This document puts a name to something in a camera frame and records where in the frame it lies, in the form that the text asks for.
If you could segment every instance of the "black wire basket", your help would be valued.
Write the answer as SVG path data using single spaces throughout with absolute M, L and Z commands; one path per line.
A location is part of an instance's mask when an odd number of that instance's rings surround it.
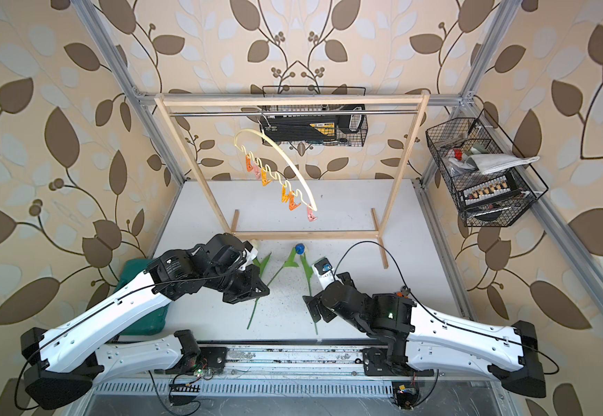
M 278 86 L 265 86 L 262 88 L 266 95 L 267 88 L 278 88 Z M 307 92 L 316 93 L 315 89 Z M 359 87 L 323 87 L 341 88 L 341 92 L 347 95 L 350 88 L 355 88 L 365 94 L 365 88 Z M 364 110 L 364 104 L 313 104 L 313 105 L 267 105 L 260 107 L 263 111 L 332 111 L 332 110 Z M 363 146 L 366 134 L 369 130 L 365 114 L 352 115 L 284 115 L 284 116 L 259 116 L 257 122 L 260 131 L 271 138 L 278 145 L 290 144 L 297 146 L 299 143 L 307 143 L 314 146 Z
M 546 182 L 531 164 L 525 168 L 534 173 L 539 183 L 529 184 L 523 178 L 523 166 L 492 174 L 479 171 L 453 174 L 455 168 L 443 160 L 452 153 L 466 152 L 474 146 L 487 153 L 503 153 L 490 132 L 494 129 L 491 124 L 496 123 L 490 116 L 485 117 L 482 110 L 477 118 L 455 118 L 426 131 L 430 153 L 466 227 L 509 227 L 548 191 Z

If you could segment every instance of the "black cable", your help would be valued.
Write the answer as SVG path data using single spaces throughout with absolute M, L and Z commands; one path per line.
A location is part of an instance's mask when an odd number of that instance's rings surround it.
M 165 403 L 163 403 L 163 399 L 160 398 L 160 394 L 158 394 L 158 387 L 156 387 L 156 380 L 154 380 L 154 376 L 151 374 L 151 371 L 147 370 L 147 372 L 149 373 L 149 377 L 151 378 L 151 383 L 154 385 L 154 391 L 156 391 L 156 397 L 158 398 L 158 401 L 160 402 L 160 405 L 163 406 L 163 409 L 165 409 L 168 413 L 170 413 L 173 416 L 190 416 L 193 413 L 197 412 L 198 410 L 200 410 L 200 406 L 202 406 L 202 404 L 193 399 L 191 400 L 190 403 L 197 403 L 198 406 L 195 408 L 194 411 L 190 412 L 190 413 L 184 413 L 183 415 L 179 414 L 179 413 L 175 413 L 173 411 L 171 411 L 166 405 Z
M 426 401 L 426 399 L 429 398 L 430 394 L 433 393 L 433 389 L 435 389 L 435 385 L 438 384 L 438 376 L 440 375 L 440 370 L 436 370 L 435 371 L 435 381 L 433 381 L 433 385 L 431 386 L 430 390 L 429 390 L 429 394 L 426 395 L 426 397 L 424 397 L 422 400 L 418 401 L 417 403 L 413 404 L 413 409 L 417 406 L 419 406 L 420 404 L 424 403 Z
M 349 252 L 350 250 L 352 250 L 352 247 L 354 247 L 354 246 L 356 246 L 356 245 L 360 245 L 360 244 L 362 244 L 362 243 L 372 243 L 372 244 L 378 245 L 378 246 L 380 246 L 380 248 L 382 248 L 384 251 L 386 251 L 386 252 L 387 252 L 387 254 L 389 254 L 389 257 L 391 258 L 391 260 L 392 260 L 392 261 L 394 262 L 394 264 L 396 265 L 396 269 L 399 271 L 399 275 L 401 276 L 401 280 L 403 280 L 403 288 L 404 288 L 404 289 L 408 289 L 408 290 L 410 291 L 410 296 L 412 296 L 412 297 L 413 297 L 413 299 L 415 300 L 415 302 L 417 302 L 417 304 L 419 304 L 419 305 L 422 307 L 422 309 L 423 309 L 424 311 L 426 311 L 426 312 L 427 312 L 427 313 L 428 313 L 428 314 L 429 314 L 429 315 L 430 315 L 430 316 L 431 316 L 431 317 L 432 317 L 434 320 L 438 320 L 438 322 L 442 323 L 443 325 L 450 326 L 450 327 L 452 327 L 452 328 L 461 329 L 462 331 L 467 331 L 467 332 L 476 333 L 477 335 L 481 335 L 482 337 L 489 337 L 489 338 L 493 338 L 493 339 L 495 339 L 496 341 L 504 341 L 504 342 L 508 342 L 508 343 L 515 344 L 515 345 L 519 345 L 519 346 L 521 346 L 521 347 L 523 347 L 523 348 L 528 348 L 530 351 L 536 352 L 537 354 L 541 354 L 541 355 L 545 356 L 545 357 L 546 357 L 546 358 L 547 358 L 549 361 L 551 361 L 551 362 L 552 362 L 552 363 L 555 365 L 555 367 L 556 367 L 556 370 L 555 370 L 555 371 L 551 371 L 550 373 L 544 373 L 545 375 L 553 375 L 553 374 L 557 374 L 557 373 L 560 371 L 560 366 L 558 365 L 558 363 L 557 363 L 557 362 L 555 362 L 555 361 L 554 361 L 554 360 L 553 360 L 551 357 L 549 357 L 547 354 L 544 354 L 543 352 L 541 352 L 540 350 L 538 350 L 537 348 L 533 348 L 533 347 L 530 347 L 530 346 L 528 346 L 528 345 L 523 345 L 523 344 L 520 344 L 520 343 L 518 343 L 518 342 L 516 342 L 516 341 L 511 341 L 511 340 L 509 340 L 509 339 L 505 339 L 505 338 L 501 338 L 501 337 L 496 337 L 496 336 L 493 336 L 493 335 L 489 335 L 489 334 L 487 334 L 487 333 L 482 333 L 482 332 L 478 332 L 478 331 L 473 331 L 472 329 L 462 328 L 462 327 L 459 327 L 459 326 L 456 326 L 456 325 L 452 325 L 451 323 L 447 323 L 446 321 L 443 321 L 443 320 L 439 319 L 439 318 L 438 318 L 436 315 L 434 315 L 433 313 L 431 313 L 431 312 L 430 312 L 430 311 L 429 311 L 429 310 L 426 308 L 426 306 L 424 306 L 424 305 L 423 305 L 423 304 L 422 304 L 422 303 L 419 301 L 419 299 L 417 299 L 417 296 L 415 296 L 415 295 L 414 295 L 414 293 L 413 293 L 412 289 L 411 289 L 410 287 L 408 287 L 408 285 L 407 285 L 407 284 L 406 284 L 406 282 L 405 282 L 405 279 L 403 278 L 403 273 L 401 273 L 401 268 L 399 267 L 399 264 L 396 262 L 396 259 L 394 258 L 394 256 L 393 256 L 393 255 L 391 255 L 391 253 L 389 252 L 389 250 L 388 250 L 388 249 L 386 249 L 385 247 L 383 247 L 382 245 L 380 245 L 379 243 L 377 243 L 377 242 L 375 242 L 375 241 L 370 241 L 370 240 L 364 240 L 364 241 L 360 241 L 360 242 L 358 242 L 358 243 L 353 244 L 353 245 L 352 245 L 350 248 L 348 248 L 348 249 L 347 249 L 347 251 L 346 251 L 346 253 L 345 253 L 345 254 L 343 254 L 343 257 L 341 257 L 341 259 L 339 260 L 339 264 L 338 264 L 338 265 L 336 266 L 336 268 L 334 269 L 334 272 L 333 272 L 333 273 L 334 273 L 334 276 L 336 276 L 336 270 L 338 270 L 339 266 L 341 265 L 341 262 L 343 261 L 343 259 L 345 258 L 345 256 L 348 254 L 348 252 Z
M 128 296 L 128 295 L 132 295 L 135 292 L 139 292 L 140 290 L 146 289 L 148 287 L 154 287 L 154 286 L 160 286 L 160 285 L 170 285 L 170 284 L 175 284 L 175 283 L 181 283 L 183 281 L 198 281 L 198 280 L 211 280 L 211 279 L 218 279 L 218 278 L 224 278 L 225 276 L 227 276 L 229 273 L 225 273 L 225 274 L 220 274 L 218 276 L 213 276 L 211 278 L 200 278 L 200 279 L 180 279 L 180 280 L 174 280 L 174 281 L 162 281 L 161 283 L 154 283 L 151 285 L 147 285 L 147 286 L 143 286 L 143 287 L 139 287 L 135 290 L 132 290 L 131 292 L 118 297 L 116 300 L 117 301 L 121 301 L 124 297 Z M 52 344 L 54 341 L 56 341 L 57 339 L 61 338 L 62 336 L 64 336 L 66 333 L 68 333 L 69 331 L 71 331 L 72 329 L 76 328 L 78 325 L 80 325 L 81 323 L 84 323 L 85 321 L 93 318 L 96 314 L 104 311 L 107 307 L 114 305 L 115 301 L 110 302 L 109 304 L 106 304 L 105 306 L 103 306 L 101 309 L 97 310 L 94 313 L 91 313 L 89 316 L 87 316 L 86 318 L 82 319 L 80 322 L 74 324 L 71 327 L 68 327 L 67 329 L 65 329 L 64 331 L 62 331 L 59 335 L 57 335 L 56 337 L 50 339 L 48 342 L 46 342 L 42 347 L 39 347 L 36 351 L 34 351 L 29 358 L 27 358 L 24 362 L 24 365 L 22 365 L 22 370 L 20 370 L 19 372 L 19 376 L 17 377 L 17 381 L 15 382 L 15 393 L 13 395 L 14 398 L 14 402 L 15 402 L 15 407 L 18 408 L 19 410 L 22 411 L 26 411 L 26 410 L 32 410 L 32 409 L 37 409 L 39 407 L 39 405 L 36 406 L 32 406 L 32 407 L 20 407 L 20 405 L 17 403 L 17 390 L 19 389 L 19 382 L 20 380 L 22 380 L 22 375 L 24 374 L 24 370 L 27 368 L 27 364 L 29 364 L 29 362 L 31 361 L 31 359 L 38 353 L 40 353 L 40 351 L 47 347 L 48 345 Z

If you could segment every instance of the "wooden clothes rack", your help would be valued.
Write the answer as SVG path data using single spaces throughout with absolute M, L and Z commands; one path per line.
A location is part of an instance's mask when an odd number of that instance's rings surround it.
M 202 189 L 207 201 L 214 210 L 214 214 L 218 219 L 223 232 L 231 233 L 235 237 L 241 240 L 337 240 L 337 239 L 350 239 L 350 240 L 377 240 L 380 245 L 383 243 L 383 234 L 391 215 L 392 207 L 396 201 L 396 196 L 399 192 L 401 180 L 403 180 L 403 173 L 405 171 L 406 162 L 410 159 L 410 155 L 413 150 L 414 138 L 417 137 L 419 126 L 422 121 L 422 116 L 429 103 L 429 95 L 362 95 L 362 96 L 350 96 L 350 95 L 309 95 L 309 96 L 203 96 L 200 94 L 192 95 L 179 95 L 179 94 L 158 94 L 156 95 L 155 102 L 158 106 L 158 110 L 163 119 L 163 124 L 170 133 L 170 136 L 174 139 L 177 148 L 180 150 L 182 157 L 189 163 L 191 171 L 195 175 L 195 178 Z M 339 230 L 339 231 L 238 231 L 239 221 L 239 210 L 235 210 L 232 217 L 231 225 L 228 225 L 223 212 L 221 211 L 212 190 L 209 188 L 204 174 L 200 170 L 194 157 L 191 157 L 188 148 L 186 147 L 186 141 L 179 130 L 180 127 L 177 123 L 173 122 L 173 116 L 184 115 L 184 116 L 214 116 L 214 115 L 228 115 L 229 113 L 178 113 L 171 112 L 170 107 L 198 107 L 198 106 L 248 106 L 257 108 L 265 105 L 317 105 L 317 104 L 371 104 L 371 105 L 392 105 L 392 104 L 416 104 L 413 111 L 407 111 L 413 114 L 413 119 L 410 123 L 410 129 L 408 130 L 408 137 L 403 147 L 403 154 L 401 154 L 401 160 L 394 176 L 391 191 L 389 192 L 389 199 L 383 212 L 382 218 L 378 221 L 375 209 L 371 209 L 371 215 L 373 218 L 373 229 L 359 229 L 359 230 Z M 369 113 L 383 113 L 383 114 L 400 114 L 400 110 L 382 110 L 382 111 L 370 111 Z M 382 257 L 383 267 L 386 269 L 389 267 L 387 261 L 387 255 L 381 248 L 380 255 Z

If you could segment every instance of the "orange clothespin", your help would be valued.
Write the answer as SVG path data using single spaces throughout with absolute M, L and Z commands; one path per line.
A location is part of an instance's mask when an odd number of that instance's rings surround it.
M 288 208 L 290 208 L 290 211 L 297 208 L 301 204 L 301 202 L 299 204 L 295 204 L 295 193 L 290 191 L 290 195 L 288 195 Z
M 281 194 L 281 202 L 287 202 L 289 197 L 288 193 L 286 192 L 286 184 L 283 184 L 282 191 L 283 193 Z
M 267 170 L 262 169 L 262 186 L 266 187 L 271 181 L 271 179 L 267 180 Z
M 309 222 L 317 220 L 317 217 L 313 214 L 313 208 L 311 208 L 310 205 L 306 205 L 306 215 L 308 216 Z

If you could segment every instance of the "white towel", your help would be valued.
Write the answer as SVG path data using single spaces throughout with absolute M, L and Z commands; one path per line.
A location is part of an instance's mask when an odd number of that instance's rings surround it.
M 520 164 L 529 164 L 537 162 L 540 157 L 533 156 L 527 159 L 520 159 L 516 156 L 509 154 L 496 153 L 496 154 L 473 154 L 471 156 L 474 163 L 477 165 L 479 171 L 483 174 L 495 173 L 504 171 L 512 166 L 518 166 Z

